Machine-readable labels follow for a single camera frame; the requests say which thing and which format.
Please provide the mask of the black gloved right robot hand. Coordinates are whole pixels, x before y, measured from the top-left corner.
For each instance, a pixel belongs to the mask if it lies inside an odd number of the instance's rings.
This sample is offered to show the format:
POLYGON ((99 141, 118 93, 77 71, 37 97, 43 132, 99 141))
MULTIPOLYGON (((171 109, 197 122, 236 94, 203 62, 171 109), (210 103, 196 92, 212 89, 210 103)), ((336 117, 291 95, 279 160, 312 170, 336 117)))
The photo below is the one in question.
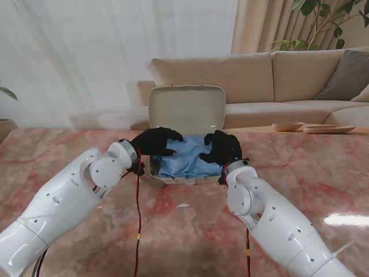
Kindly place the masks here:
POLYGON ((240 143, 233 134, 216 130, 204 137, 204 144, 210 145, 211 150, 208 154, 199 154, 199 158, 207 163, 217 163, 224 166, 242 158, 240 143))

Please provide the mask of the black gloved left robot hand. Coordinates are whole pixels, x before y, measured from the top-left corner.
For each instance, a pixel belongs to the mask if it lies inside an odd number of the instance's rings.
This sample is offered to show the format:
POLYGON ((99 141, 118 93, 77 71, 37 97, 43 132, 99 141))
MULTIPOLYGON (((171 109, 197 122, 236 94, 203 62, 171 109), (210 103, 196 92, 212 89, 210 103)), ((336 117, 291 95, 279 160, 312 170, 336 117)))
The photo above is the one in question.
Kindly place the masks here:
POLYGON ((153 128, 143 131, 130 144, 141 155, 173 156, 176 152, 167 148, 168 140, 183 142, 183 136, 169 128, 153 128))

